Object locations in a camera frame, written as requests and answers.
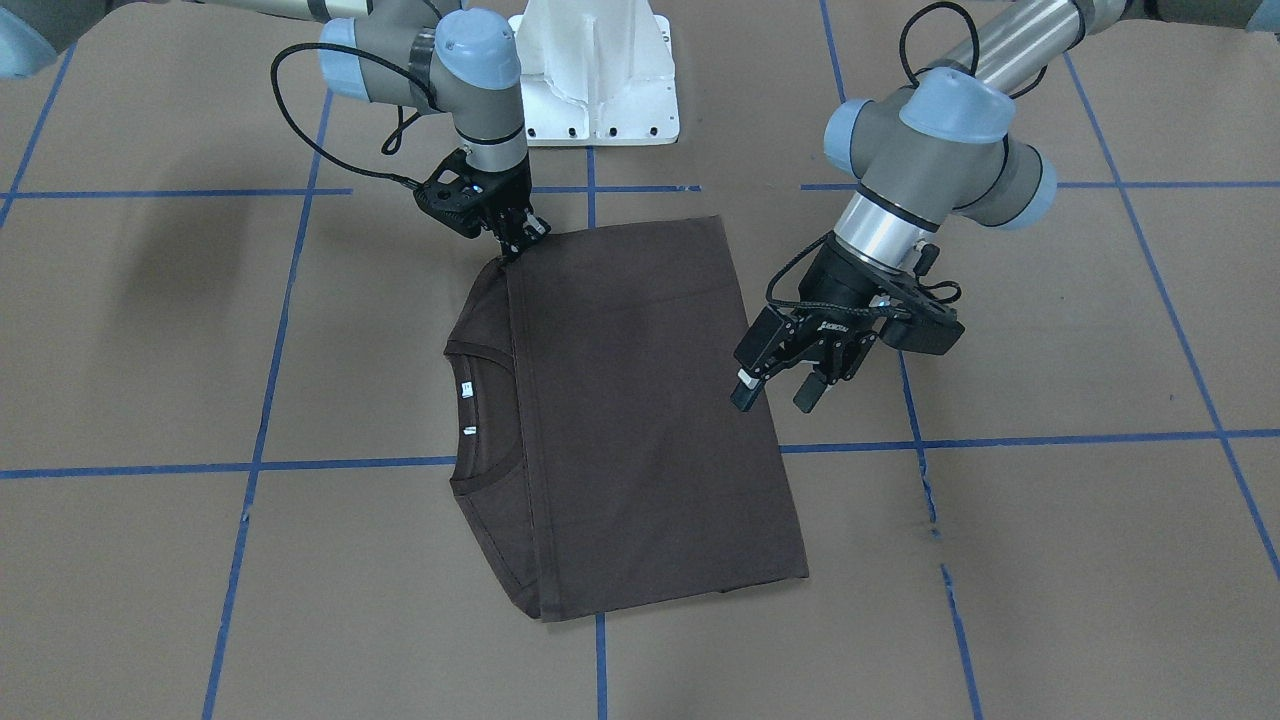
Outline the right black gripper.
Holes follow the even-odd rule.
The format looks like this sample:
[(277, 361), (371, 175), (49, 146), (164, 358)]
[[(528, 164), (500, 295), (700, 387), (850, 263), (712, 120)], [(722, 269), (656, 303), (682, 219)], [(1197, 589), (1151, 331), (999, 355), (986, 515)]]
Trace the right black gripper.
[(527, 246), (550, 233), (531, 206), (532, 174), (529, 155), (506, 170), (470, 169), (470, 183), (480, 187), (477, 210), (481, 228), (498, 236), (503, 263), (515, 263)]

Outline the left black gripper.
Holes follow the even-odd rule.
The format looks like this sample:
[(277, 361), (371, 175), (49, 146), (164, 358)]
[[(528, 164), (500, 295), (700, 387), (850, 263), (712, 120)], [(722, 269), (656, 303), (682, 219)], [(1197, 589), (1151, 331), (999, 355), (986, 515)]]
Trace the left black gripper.
[(730, 402), (750, 413), (767, 382), (797, 364), (810, 365), (792, 404), (812, 413), (826, 391), (860, 368), (878, 329), (893, 311), (876, 275), (925, 275), (925, 242), (891, 270), (849, 252), (826, 234), (788, 261), (768, 283), (765, 306), (733, 351), (740, 369)]

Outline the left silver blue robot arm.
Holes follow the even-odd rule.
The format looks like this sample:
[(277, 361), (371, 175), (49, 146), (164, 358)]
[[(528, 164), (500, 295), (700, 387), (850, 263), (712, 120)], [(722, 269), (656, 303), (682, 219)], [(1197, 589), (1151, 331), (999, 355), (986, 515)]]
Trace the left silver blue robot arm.
[(795, 300), (765, 288), (765, 305), (735, 350), (731, 400), (749, 410), (765, 383), (806, 365), (794, 402), (808, 413), (851, 379), (877, 343), (942, 355), (964, 333), (956, 283), (927, 284), (950, 217), (1016, 229), (1038, 222), (1057, 190), (1053, 164), (1016, 141), (1015, 101), (1047, 65), (1107, 29), (1123, 1), (1015, 1), (984, 26), (961, 13), (968, 38), (925, 67), (899, 41), (906, 82), (873, 101), (852, 99), (829, 118), (824, 151), (856, 181), (835, 227), (808, 245)]

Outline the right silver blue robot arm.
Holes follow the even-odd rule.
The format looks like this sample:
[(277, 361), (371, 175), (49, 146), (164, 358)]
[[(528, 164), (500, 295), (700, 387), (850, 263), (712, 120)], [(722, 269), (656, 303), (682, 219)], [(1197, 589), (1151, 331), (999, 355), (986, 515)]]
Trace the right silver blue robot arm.
[(314, 44), (332, 92), (448, 114), (456, 149), (428, 179), (389, 174), (453, 232), (495, 236), (512, 263), (549, 233), (532, 179), (515, 31), (486, 8), (443, 1), (246, 1), (266, 15), (316, 20)]

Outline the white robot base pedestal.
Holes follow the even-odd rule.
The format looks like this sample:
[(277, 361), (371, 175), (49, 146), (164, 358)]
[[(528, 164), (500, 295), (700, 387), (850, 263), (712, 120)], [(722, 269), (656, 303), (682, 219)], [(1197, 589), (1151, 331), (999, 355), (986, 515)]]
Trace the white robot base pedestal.
[(678, 141), (672, 28), (649, 1), (530, 1), (508, 22), (530, 146)]

